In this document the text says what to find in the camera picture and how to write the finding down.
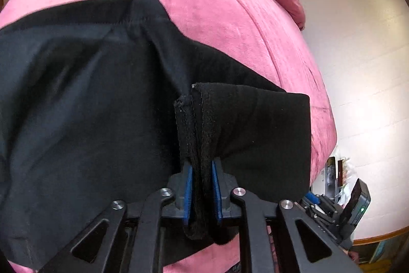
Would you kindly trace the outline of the person right hand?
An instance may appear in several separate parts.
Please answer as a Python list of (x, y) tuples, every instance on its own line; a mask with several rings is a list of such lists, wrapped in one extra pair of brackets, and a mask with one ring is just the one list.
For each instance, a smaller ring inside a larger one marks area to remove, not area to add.
[(358, 252), (354, 252), (351, 250), (346, 250), (343, 249), (343, 252), (346, 253), (346, 255), (348, 255), (348, 257), (350, 257), (350, 259), (355, 263), (355, 264), (359, 264), (359, 253)]

